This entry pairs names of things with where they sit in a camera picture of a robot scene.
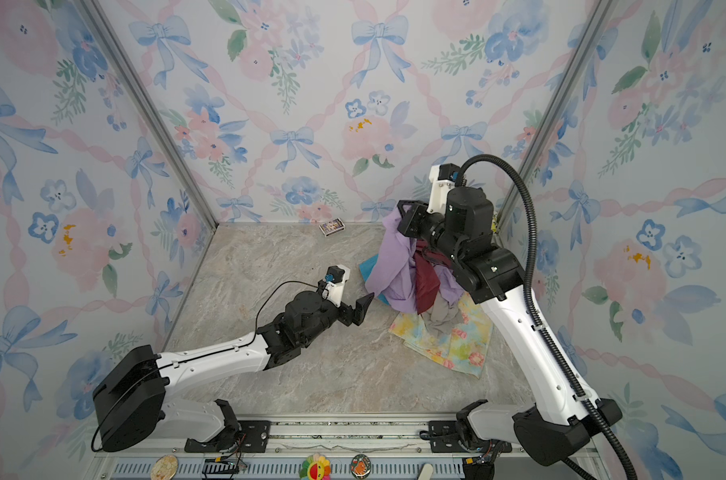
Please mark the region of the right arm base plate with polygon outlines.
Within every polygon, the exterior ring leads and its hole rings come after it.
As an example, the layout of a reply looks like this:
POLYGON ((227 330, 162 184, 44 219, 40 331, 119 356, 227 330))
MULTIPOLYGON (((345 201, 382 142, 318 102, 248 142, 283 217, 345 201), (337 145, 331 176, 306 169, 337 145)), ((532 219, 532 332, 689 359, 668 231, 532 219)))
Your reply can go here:
POLYGON ((432 420, 427 429, 419 433, 421 440, 427 441, 432 453, 463 453, 484 456, 493 452, 511 453, 509 442, 500 440, 481 440, 470 432, 468 426, 460 421, 432 420))

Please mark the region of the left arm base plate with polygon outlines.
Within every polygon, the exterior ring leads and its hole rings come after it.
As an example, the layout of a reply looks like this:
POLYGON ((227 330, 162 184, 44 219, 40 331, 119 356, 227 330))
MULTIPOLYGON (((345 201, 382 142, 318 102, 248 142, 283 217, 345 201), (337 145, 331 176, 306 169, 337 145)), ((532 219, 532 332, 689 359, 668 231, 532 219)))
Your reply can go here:
POLYGON ((225 425, 210 440, 187 439, 185 453, 265 453, 272 423, 267 420, 239 421, 225 425))

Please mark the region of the lavender cloth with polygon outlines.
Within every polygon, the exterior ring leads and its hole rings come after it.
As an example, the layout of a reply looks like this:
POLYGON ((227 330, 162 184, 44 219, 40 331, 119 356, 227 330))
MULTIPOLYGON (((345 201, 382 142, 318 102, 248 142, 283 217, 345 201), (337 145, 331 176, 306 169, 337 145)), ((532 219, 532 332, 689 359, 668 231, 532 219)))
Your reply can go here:
POLYGON ((386 262, 393 274, 393 281, 386 292, 390 307, 406 314, 418 314, 415 303, 415 262, 413 259, 416 239, 401 235, 398 230, 401 216, 393 211, 383 220, 384 237, 379 248, 379 260, 386 262))

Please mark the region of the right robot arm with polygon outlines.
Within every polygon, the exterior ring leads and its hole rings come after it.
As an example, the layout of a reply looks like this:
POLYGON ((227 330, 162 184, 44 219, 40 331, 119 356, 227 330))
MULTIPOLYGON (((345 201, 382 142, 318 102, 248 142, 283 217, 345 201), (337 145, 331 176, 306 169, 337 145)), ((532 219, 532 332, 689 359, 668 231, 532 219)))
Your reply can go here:
POLYGON ((490 454, 517 444, 542 466, 567 463, 590 440, 621 418, 618 405, 598 397, 541 317, 525 269, 493 240, 493 205, 471 187, 452 188, 428 202, 401 200, 399 233, 424 241, 451 262, 451 273, 494 322, 514 354, 534 396, 530 407, 493 407, 478 400, 456 415, 454 441, 472 453, 490 454))

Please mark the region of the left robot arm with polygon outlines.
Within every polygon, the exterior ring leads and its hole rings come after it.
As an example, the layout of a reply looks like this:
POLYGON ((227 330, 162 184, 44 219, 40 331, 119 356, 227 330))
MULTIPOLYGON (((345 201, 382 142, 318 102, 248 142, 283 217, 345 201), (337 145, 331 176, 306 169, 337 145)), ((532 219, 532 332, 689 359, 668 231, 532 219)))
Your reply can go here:
POLYGON ((361 325, 374 297, 354 305, 334 303, 317 291, 302 291, 252 338, 188 352, 156 353, 144 345, 131 350, 93 392, 98 426, 95 452, 120 452, 148 439, 172 418, 165 403, 189 389, 242 373, 284 365, 334 323, 361 325))

